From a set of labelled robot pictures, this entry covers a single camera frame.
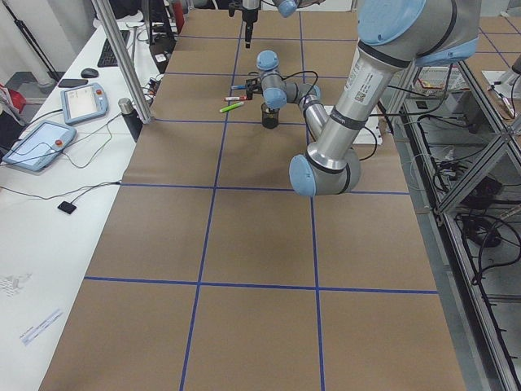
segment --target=wire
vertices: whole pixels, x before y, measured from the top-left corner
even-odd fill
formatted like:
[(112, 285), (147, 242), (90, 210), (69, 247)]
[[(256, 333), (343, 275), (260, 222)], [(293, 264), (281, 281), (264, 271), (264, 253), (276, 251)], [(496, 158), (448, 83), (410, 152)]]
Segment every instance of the wire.
[(120, 185), (121, 184), (121, 181), (115, 181), (115, 182), (102, 182), (102, 183), (99, 183), (95, 186), (92, 186), (90, 187), (89, 189), (85, 190), (84, 192), (82, 192), (80, 195), (78, 195), (74, 200), (72, 200), (70, 203), (71, 204), (74, 204), (77, 200), (79, 200), (82, 196), (84, 196), (86, 193), (88, 193), (89, 191), (91, 190), (94, 190), (94, 189), (99, 189), (100, 187), (105, 187), (105, 186), (111, 186), (111, 185)]
[(63, 111), (62, 108), (57, 108), (56, 110), (53, 110), (52, 112), (46, 112), (45, 114), (41, 114), (38, 118), (35, 118), (35, 119), (31, 120), (30, 122), (28, 122), (25, 125), (25, 127), (27, 128), (28, 126), (34, 124), (36, 121), (41, 120), (44, 116), (49, 116), (50, 114), (57, 114), (62, 111)]
[(383, 103), (381, 101), (378, 101), (376, 103), (376, 105), (378, 106), (378, 108), (382, 112), (383, 118), (385, 118), (385, 121), (387, 122), (387, 126), (389, 126), (389, 132), (391, 134), (394, 134), (394, 128), (392, 126), (391, 118), (389, 118), (389, 116), (387, 115), (387, 109), (383, 106)]
[(0, 186), (0, 189), (3, 189), (5, 191), (9, 191), (11, 193), (15, 193), (15, 194), (18, 194), (18, 195), (27, 196), (27, 197), (31, 197), (31, 198), (36, 198), (38, 200), (48, 201), (48, 200), (53, 200), (54, 198), (59, 198), (59, 197), (63, 197), (63, 196), (70, 196), (71, 194), (74, 194), (74, 193), (76, 193), (78, 191), (82, 191), (84, 189), (88, 189), (88, 191), (90, 191), (90, 190), (95, 189), (97, 187), (108, 186), (110, 184), (117, 184), (117, 183), (119, 183), (119, 182), (102, 182), (102, 183), (99, 183), (97, 185), (82, 186), (82, 187), (79, 187), (79, 188), (77, 188), (75, 190), (66, 191), (66, 192), (61, 193), (61, 194), (51, 195), (49, 197), (44, 197), (44, 196), (41, 196), (41, 195), (39, 196), (39, 195), (29, 194), (29, 193), (24, 193), (23, 191), (13, 190), (13, 189), (10, 189), (9, 187), (4, 187), (4, 186)]
[[(479, 253), (478, 253), (478, 272), (475, 274), (472, 282), (473, 284), (478, 284), (478, 283), (481, 283), (481, 280), (483, 279), (483, 274), (485, 271), (487, 270), (491, 270), (491, 269), (494, 269), (494, 268), (497, 268), (497, 267), (503, 267), (503, 266), (510, 266), (510, 265), (513, 265), (515, 263), (517, 263), (519, 260), (521, 260), (521, 236), (519, 235), (519, 233), (512, 227), (511, 224), (501, 220), (500, 218), (498, 217), (494, 217), (494, 216), (488, 216), (488, 215), (484, 215), (482, 217), (486, 217), (486, 218), (490, 218), (492, 220), (495, 220), (495, 222), (492, 224), (492, 226), (487, 230), (487, 233), (483, 239), (483, 242), (481, 244), (481, 246), (479, 247)], [(499, 228), (500, 226), (505, 226), (506, 228), (508, 228), (512, 233), (514, 233), (514, 236), (515, 238), (518, 240), (518, 244), (519, 244), (519, 253), (518, 253), (518, 256), (513, 260), (513, 261), (508, 261), (508, 262), (502, 262), (502, 263), (496, 263), (496, 264), (493, 264), (493, 265), (488, 265), (488, 266), (485, 266), (483, 267), (483, 252), (484, 252), (484, 249), (485, 249), (485, 246), (486, 246), (486, 243), (487, 243), (487, 240), (488, 238), (490, 237), (490, 235), (497, 229)]]
[(82, 140), (85, 140), (86, 138), (90, 137), (92, 134), (94, 134), (94, 133), (100, 131), (103, 127), (105, 127), (105, 126), (107, 127), (107, 132), (108, 132), (108, 134), (109, 134), (108, 140), (105, 141), (105, 143), (103, 143), (103, 144), (101, 145), (101, 147), (99, 147), (99, 148), (94, 152), (94, 154), (92, 155), (92, 157), (90, 157), (89, 161), (87, 161), (84, 165), (78, 165), (78, 164), (76, 164), (74, 161), (72, 161), (71, 157), (70, 157), (67, 153), (65, 153), (65, 152), (63, 151), (65, 148), (62, 150), (62, 154), (63, 154), (65, 157), (67, 157), (67, 159), (71, 162), (71, 164), (72, 164), (74, 167), (76, 167), (77, 169), (84, 169), (85, 167), (87, 167), (90, 163), (92, 163), (92, 160), (94, 160), (94, 158), (98, 155), (98, 153), (100, 153), (100, 152), (105, 148), (105, 146), (106, 146), (106, 145), (107, 145), (107, 144), (112, 140), (112, 132), (111, 132), (111, 129), (110, 129), (110, 127), (109, 127), (108, 125), (109, 125), (112, 121), (114, 121), (117, 117), (119, 117), (120, 115), (121, 115), (121, 113), (118, 114), (117, 116), (114, 116), (114, 117), (113, 117), (109, 122), (107, 122), (107, 123), (106, 123), (104, 126), (102, 126), (101, 128), (97, 129), (95, 132), (93, 132), (93, 133), (89, 134), (88, 136), (86, 136), (86, 137), (84, 137), (84, 138), (82, 138), (82, 139), (76, 141), (76, 143), (78, 143), (78, 142), (80, 142), (80, 141), (82, 141)]
[[(447, 97), (447, 91), (449, 90), (449, 80), (450, 80), (450, 75), (453, 72), (453, 67), (454, 67), (454, 64), (450, 64), (449, 71), (447, 72), (447, 78), (445, 80), (445, 88), (443, 90), (443, 95), (442, 95), (438, 105), (435, 108), (426, 110), (425, 112), (407, 112), (406, 114), (408, 116), (421, 116), (424, 114), (429, 114), (431, 112), (435, 112), (436, 110), (438, 110), (441, 107), (441, 105), (445, 101), (445, 98)], [(392, 113), (392, 114), (386, 114), (386, 115), (387, 116), (404, 116), (405, 114), (404, 113), (403, 114), (402, 113)], [(383, 116), (383, 114), (371, 114), (370, 116)]]
[(364, 157), (363, 159), (360, 159), (360, 161), (368, 160), (371, 157), (373, 157), (374, 154), (376, 153), (376, 149), (378, 148), (378, 138), (376, 137), (376, 134), (374, 134), (374, 132), (371, 129), (369, 129), (367, 126), (364, 126), (364, 129), (368, 130), (369, 133), (371, 133), (373, 135), (374, 147), (373, 147), (373, 151), (368, 156)]
[(404, 92), (409, 92), (410, 94), (414, 94), (414, 95), (418, 95), (418, 96), (422, 96), (424, 98), (428, 98), (427, 95), (425, 94), (422, 94), (420, 92), (416, 92), (416, 91), (412, 91), (412, 90), (407, 90), (406, 88), (401, 88), (401, 87), (397, 87), (397, 86), (387, 86), (388, 88), (392, 88), (394, 90), (399, 90), (399, 91), (404, 91)]

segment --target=table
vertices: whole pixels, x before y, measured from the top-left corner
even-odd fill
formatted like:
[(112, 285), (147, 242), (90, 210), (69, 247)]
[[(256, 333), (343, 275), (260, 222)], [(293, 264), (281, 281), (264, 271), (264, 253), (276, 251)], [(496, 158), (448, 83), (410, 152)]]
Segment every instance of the table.
[(239, 18), (189, 15), (41, 390), (465, 389), (392, 139), (311, 200), (295, 107), (219, 113), (264, 49), (338, 98), (356, 16), (274, 16), (246, 50)]
[[(103, 28), (98, 28), (64, 77), (79, 78), (83, 68), (95, 68), (104, 40)], [(143, 86), (158, 74), (145, 42), (137, 42), (135, 68)], [(77, 139), (89, 137), (67, 153), (75, 163), (83, 165), (112, 137), (107, 146), (84, 169), (75, 168), (65, 156), (60, 156), (41, 174), (2, 167), (2, 186), (52, 196), (122, 178), (135, 143), (121, 117), (110, 124), (112, 136), (103, 126), (120, 113), (117, 101), (130, 97), (129, 91), (117, 67), (100, 68), (99, 77), (92, 81), (105, 89), (109, 111), (103, 118), (78, 124)], [(56, 88), (50, 94), (37, 116), (61, 108), (59, 92)], [(47, 118), (63, 123), (61, 113)], [(54, 200), (34, 200), (0, 190), (0, 281), (6, 288), (12, 287), (7, 281), (10, 276), (28, 278), (20, 282), (14, 296), (0, 290), (0, 389), (34, 390), (41, 383), (118, 190), (118, 186), (111, 186), (90, 191), (77, 201), (77, 210), (70, 216), (56, 207), (62, 200), (70, 201), (80, 193)], [(59, 317), (55, 322), (25, 346), (20, 336), (56, 310)]]

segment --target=blue tape line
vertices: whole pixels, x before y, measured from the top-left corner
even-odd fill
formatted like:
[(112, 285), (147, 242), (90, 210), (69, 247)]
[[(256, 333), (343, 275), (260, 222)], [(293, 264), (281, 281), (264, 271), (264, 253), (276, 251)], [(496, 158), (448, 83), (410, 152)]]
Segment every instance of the blue tape line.
[(521, 34), (521, 32), (518, 30), (517, 27), (514, 26), (514, 24), (512, 22), (510, 22), (510, 19), (508, 18), (505, 18), (506, 21), (509, 23), (510, 26), (512, 26), (514, 28), (515, 31), (517, 31), (517, 34)]
[(176, 281), (169, 279), (123, 279), (116, 277), (96, 277), (93, 275), (86, 275), (84, 279), (89, 281), (105, 281), (110, 283), (157, 283), (166, 285), (197, 285), (195, 281)]
[[(277, 285), (269, 283), (218, 283), (197, 281), (182, 281), (174, 279), (134, 279), (121, 277), (102, 277), (96, 275), (86, 275), (84, 279), (89, 281), (103, 281), (109, 283), (152, 283), (167, 285), (190, 285), (190, 286), (208, 286), (219, 288), (252, 288), (252, 289), (283, 289), (289, 291), (315, 291), (316, 287), (307, 287), (304, 285)], [(342, 287), (319, 287), (321, 292), (353, 292), (353, 293), (383, 293), (383, 294), (399, 294), (399, 295), (437, 295), (438, 291), (424, 289), (384, 289), (384, 288), (342, 288)]]
[[(302, 33), (302, 14), (299, 12), (299, 29), (300, 29), (300, 57), (302, 61), (302, 69), (305, 70), (304, 61), (304, 42)], [(302, 82), (306, 82), (305, 73), (302, 73)], [(309, 142), (309, 132), (306, 129), (306, 140)], [(322, 312), (320, 306), (320, 279), (318, 275), (318, 250), (317, 250), (317, 231), (315, 226), (315, 204), (313, 198), (309, 200), (311, 213), (311, 234), (313, 239), (313, 266), (315, 273), (315, 303), (317, 307), (317, 340), (318, 340), (318, 365), (320, 370), (320, 390), (326, 391), (326, 375), (324, 369), (324, 348), (322, 343)]]
[(205, 287), (219, 288), (255, 288), (255, 289), (283, 289), (289, 291), (314, 291), (315, 287), (301, 287), (298, 285), (271, 285), (267, 283), (201, 283)]
[[(237, 49), (235, 50), (235, 62), (234, 62), (234, 70), (233, 74), (235, 74), (235, 71), (237, 70), (237, 63), (239, 61), (239, 50), (240, 50), (240, 44), (241, 44), (241, 36), (243, 32), (243, 24), (241, 24), (241, 27), (239, 29), (239, 39), (237, 40)], [(235, 76), (232, 76), (231, 84), (234, 84)], [(222, 139), (221, 139), (221, 149), (219, 151), (219, 159), (217, 161), (217, 169), (215, 173), (215, 181), (213, 183), (213, 194), (212, 194), (212, 203), (210, 204), (210, 212), (208, 214), (208, 224), (206, 226), (206, 235), (204, 237), (204, 246), (203, 246), (203, 254), (201, 256), (201, 264), (199, 267), (199, 277), (197, 279), (197, 288), (195, 289), (195, 299), (194, 299), (194, 306), (192, 309), (192, 317), (190, 320), (190, 330), (188, 332), (188, 340), (186, 342), (186, 351), (185, 351), (185, 360), (182, 367), (182, 376), (181, 376), (181, 382), (179, 384), (179, 391), (183, 391), (185, 387), (185, 381), (186, 381), (186, 371), (188, 368), (188, 360), (190, 357), (190, 348), (191, 348), (191, 342), (192, 342), (192, 336), (194, 333), (194, 325), (195, 325), (195, 316), (197, 314), (197, 305), (199, 304), (199, 292), (201, 289), (201, 281), (203, 279), (203, 272), (204, 272), (204, 262), (206, 261), (206, 252), (208, 249), (208, 238), (210, 236), (210, 229), (212, 226), (212, 215), (213, 215), (213, 208), (215, 206), (215, 197), (217, 194), (217, 183), (219, 181), (219, 173), (221, 170), (221, 162), (222, 162), (222, 152), (224, 151), (225, 146), (225, 138), (226, 138), (226, 128), (228, 127), (228, 116), (229, 112), (225, 115), (225, 124), (224, 129), (222, 130)]]
[(438, 291), (422, 289), (379, 289), (379, 288), (334, 288), (320, 287), (323, 292), (388, 293), (400, 295), (437, 295)]

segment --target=metal frame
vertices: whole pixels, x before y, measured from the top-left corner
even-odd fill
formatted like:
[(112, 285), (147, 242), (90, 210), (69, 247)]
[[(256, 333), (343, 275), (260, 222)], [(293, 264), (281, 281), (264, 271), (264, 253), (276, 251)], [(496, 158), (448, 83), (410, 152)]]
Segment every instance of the metal frame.
[(148, 102), (145, 100), (145, 95), (142, 92), (138, 75), (136, 74), (132, 60), (127, 52), (123, 38), (121, 37), (120, 29), (117, 25), (116, 17), (114, 16), (114, 11), (112, 10), (108, 0), (92, 0), (92, 4), (94, 5), (94, 9), (96, 10), (96, 14), (101, 21), (103, 28), (105, 29), (107, 39), (117, 58), (117, 63), (121, 69), (123, 78), (129, 87), (130, 95), (136, 105), (139, 117), (144, 124), (148, 124), (152, 121), (151, 110), (148, 106)]
[[(514, 139), (514, 135), (521, 130), (521, 119), (516, 120), (510, 126), (504, 124), (498, 117), (492, 104), (488, 101), (485, 93), (481, 90), (479, 83), (472, 75), (468, 66), (462, 62), (459, 64), (459, 68), (466, 83), (471, 88), (479, 108), (490, 122), (495, 136), (492, 141), (488, 143), (487, 147), (480, 153), (476, 163), (465, 172), (455, 187), (443, 195), (437, 194), (436, 190), (434, 190), (437, 204), (434, 212), (441, 219), (443, 226), (449, 234), (453, 250), (457, 255), (458, 267), (465, 281), (466, 290), (472, 301), (474, 311), (478, 316), (480, 327), (487, 342), (490, 354), (493, 357), (497, 374), (500, 376), (501, 385), (504, 390), (515, 391), (518, 390), (518, 383), (515, 379), (513, 369), (510, 367), (509, 359), (507, 358), (508, 348), (505, 347), (504, 341), (496, 332), (496, 320), (490, 313), (488, 304), (484, 299), (486, 293), (484, 293), (480, 287), (471, 283), (474, 276), (473, 265), (466, 254), (460, 231), (453, 219), (452, 211), (455, 210), (458, 204), (505, 156), (508, 156), (512, 160), (517, 171), (521, 173), (521, 149)], [(414, 72), (412, 72), (411, 69), (408, 69), (407, 73), (404, 74), (401, 79), (400, 86), (405, 87), (408, 85), (407, 83), (410, 83), (409, 77), (411, 74), (414, 74)], [(395, 110), (393, 112), (396, 112), (397, 108), (401, 107), (400, 94), (393, 95), (392, 105), (389, 104), (389, 107), (393, 107), (393, 110)], [(418, 149), (421, 152), (425, 152), (426, 148), (423, 146), (421, 138), (419, 138), (416, 133), (416, 131), (413, 132), (414, 141), (416, 142)], [(427, 163), (427, 171), (431, 171), (429, 162), (425, 162)], [(493, 301), (509, 302), (511, 302), (512, 299), (511, 297), (501, 297), (501, 295), (495, 297), (488, 297), (487, 295), (487, 298), (492, 298)]]

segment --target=marker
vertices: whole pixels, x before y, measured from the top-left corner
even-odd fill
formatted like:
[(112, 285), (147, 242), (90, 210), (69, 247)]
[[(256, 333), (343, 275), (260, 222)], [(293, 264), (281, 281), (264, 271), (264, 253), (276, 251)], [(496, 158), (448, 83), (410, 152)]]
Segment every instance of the marker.
[(226, 106), (225, 108), (222, 108), (221, 110), (219, 110), (219, 112), (228, 112), (230, 110), (233, 110), (234, 108), (240, 108), (243, 105), (244, 105), (244, 102), (237, 102), (237, 103), (231, 104), (230, 106)]
[(225, 97), (225, 102), (235, 102), (235, 101), (239, 101), (239, 100), (249, 100), (247, 98), (246, 95), (242, 95), (242, 96), (226, 96)]

